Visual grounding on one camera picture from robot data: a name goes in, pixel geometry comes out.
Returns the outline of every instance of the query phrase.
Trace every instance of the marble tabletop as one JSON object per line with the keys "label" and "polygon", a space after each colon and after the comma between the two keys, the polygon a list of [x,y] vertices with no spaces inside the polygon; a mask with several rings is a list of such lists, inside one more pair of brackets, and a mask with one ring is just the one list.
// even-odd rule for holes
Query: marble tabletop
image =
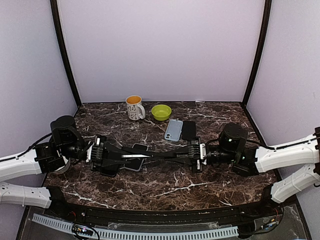
{"label": "marble tabletop", "polygon": [[[83,104],[75,116],[85,140],[96,134],[107,136],[117,147],[145,144],[163,152],[185,146],[186,141],[164,139],[169,121],[156,121],[151,108],[161,102],[144,102],[146,118],[132,121],[124,103]],[[235,102],[165,102],[172,108],[171,119],[195,121],[202,142],[218,137],[227,123],[237,123],[258,140],[244,111]],[[121,210],[199,210],[256,202],[265,186],[277,181],[273,171],[241,177],[231,166],[207,166],[202,173],[164,160],[146,160],[140,172],[120,168],[116,177],[106,177],[80,162],[61,175],[49,173],[45,186],[59,186],[70,203]]]}

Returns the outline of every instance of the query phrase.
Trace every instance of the mug handle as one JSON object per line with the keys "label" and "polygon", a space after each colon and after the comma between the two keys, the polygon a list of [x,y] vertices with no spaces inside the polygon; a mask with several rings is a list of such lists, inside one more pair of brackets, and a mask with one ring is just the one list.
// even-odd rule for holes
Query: mug handle
{"label": "mug handle", "polygon": [[146,117],[146,110],[145,110],[144,106],[142,106],[140,104],[138,104],[137,106],[141,110],[141,113],[139,113],[139,118],[144,119]]}

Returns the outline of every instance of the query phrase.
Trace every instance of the bowl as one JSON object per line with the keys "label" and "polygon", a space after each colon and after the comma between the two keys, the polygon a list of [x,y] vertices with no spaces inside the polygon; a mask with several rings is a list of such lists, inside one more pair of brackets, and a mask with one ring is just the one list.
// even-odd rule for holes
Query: bowl
{"label": "bowl", "polygon": [[158,120],[158,121],[167,120],[170,117],[171,112],[172,112],[171,108],[169,106],[163,105],[163,104],[156,105],[151,110],[151,113],[152,113],[154,119]]}

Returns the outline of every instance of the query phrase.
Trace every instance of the patterned mug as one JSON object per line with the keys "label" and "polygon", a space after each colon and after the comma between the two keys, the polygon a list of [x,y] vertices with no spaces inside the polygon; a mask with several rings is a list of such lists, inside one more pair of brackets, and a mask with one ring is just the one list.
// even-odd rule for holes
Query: patterned mug
{"label": "patterned mug", "polygon": [[129,96],[126,98],[126,108],[128,110],[129,119],[139,120],[146,117],[146,111],[142,106],[142,98],[137,95]]}

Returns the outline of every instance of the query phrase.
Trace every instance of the black pole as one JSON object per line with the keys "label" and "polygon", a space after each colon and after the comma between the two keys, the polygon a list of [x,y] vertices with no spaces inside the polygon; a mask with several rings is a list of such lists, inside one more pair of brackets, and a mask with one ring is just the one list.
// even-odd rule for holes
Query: black pole
{"label": "black pole", "polygon": [[261,60],[261,56],[262,56],[262,51],[264,49],[266,35],[267,35],[267,29],[268,29],[268,23],[269,23],[269,17],[270,17],[270,12],[271,12],[271,4],[272,4],[272,0],[265,0],[258,45],[256,47],[256,52],[255,52],[255,56],[254,56],[254,60],[253,60],[253,65],[252,65],[249,81],[246,86],[245,94],[244,94],[244,97],[242,100],[242,103],[245,107],[248,104],[252,89],[255,84],[255,80],[256,80],[256,76],[257,76],[257,72],[258,72],[258,68],[259,68],[259,64],[260,64],[260,60]]}
{"label": "black pole", "polygon": [[68,54],[67,54],[64,35],[62,32],[62,28],[61,28],[58,3],[57,3],[57,0],[50,0],[50,3],[51,3],[51,11],[52,11],[52,18],[53,18],[53,23],[54,23],[54,28],[55,28],[55,34],[56,34],[56,38],[58,40],[65,73],[68,78],[75,103],[78,107],[80,107],[82,103],[81,103],[81,99],[80,99],[78,89],[76,86],[75,78],[72,74],[72,70],[71,70],[71,66],[70,66],[70,62],[69,62],[69,58],[68,58]]}

